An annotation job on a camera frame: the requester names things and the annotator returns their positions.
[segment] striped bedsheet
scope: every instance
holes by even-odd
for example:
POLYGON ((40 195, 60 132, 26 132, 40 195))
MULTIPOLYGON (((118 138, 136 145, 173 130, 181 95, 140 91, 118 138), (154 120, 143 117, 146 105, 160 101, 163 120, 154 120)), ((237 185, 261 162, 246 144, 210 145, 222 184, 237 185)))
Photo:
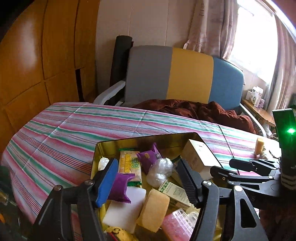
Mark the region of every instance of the striped bedsheet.
MULTIPOLYGON (((65 102, 48 107, 11 139, 2 156, 10 168, 14 196, 31 222, 52 188, 79 185, 90 176, 95 144, 146 135, 197 132, 221 164, 251 160, 257 136, 241 130, 171 114, 65 102)), ((73 224, 80 239, 75 208, 73 224)))

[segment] brown fabric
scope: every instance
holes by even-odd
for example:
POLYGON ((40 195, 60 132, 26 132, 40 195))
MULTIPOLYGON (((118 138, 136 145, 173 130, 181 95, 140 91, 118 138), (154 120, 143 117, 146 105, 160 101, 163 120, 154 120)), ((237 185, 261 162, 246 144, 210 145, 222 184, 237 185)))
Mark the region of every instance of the brown fabric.
POLYGON ((202 104, 185 100, 152 99, 137 104, 134 108, 169 113, 200 121, 209 121, 256 134, 253 123, 248 116, 238 116, 234 110, 224 110, 214 101, 202 104))
POLYGON ((295 202, 267 203, 266 209, 259 211, 259 217, 269 241, 296 240, 295 202))

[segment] green led light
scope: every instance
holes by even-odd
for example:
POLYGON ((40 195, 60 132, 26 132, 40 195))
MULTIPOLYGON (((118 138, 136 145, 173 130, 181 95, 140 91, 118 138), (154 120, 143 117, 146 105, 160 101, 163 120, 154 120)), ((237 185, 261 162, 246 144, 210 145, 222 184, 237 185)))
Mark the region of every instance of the green led light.
POLYGON ((289 130, 287 130, 287 132, 293 135, 296 130, 294 128, 290 128, 289 130))

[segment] window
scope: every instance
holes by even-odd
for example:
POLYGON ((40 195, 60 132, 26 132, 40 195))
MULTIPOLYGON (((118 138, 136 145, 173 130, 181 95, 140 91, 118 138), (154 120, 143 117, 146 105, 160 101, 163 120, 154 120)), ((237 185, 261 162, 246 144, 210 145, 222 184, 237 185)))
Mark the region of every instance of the window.
POLYGON ((276 21, 273 13, 255 0, 237 0, 237 31, 229 61, 270 83, 278 53, 276 21))

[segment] wooden wardrobe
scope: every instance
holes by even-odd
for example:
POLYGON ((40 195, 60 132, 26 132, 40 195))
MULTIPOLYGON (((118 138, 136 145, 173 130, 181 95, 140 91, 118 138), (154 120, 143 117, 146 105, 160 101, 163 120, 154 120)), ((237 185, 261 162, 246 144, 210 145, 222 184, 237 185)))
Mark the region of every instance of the wooden wardrobe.
POLYGON ((99 0, 35 0, 0 42, 0 153, 55 102, 96 97, 99 0))

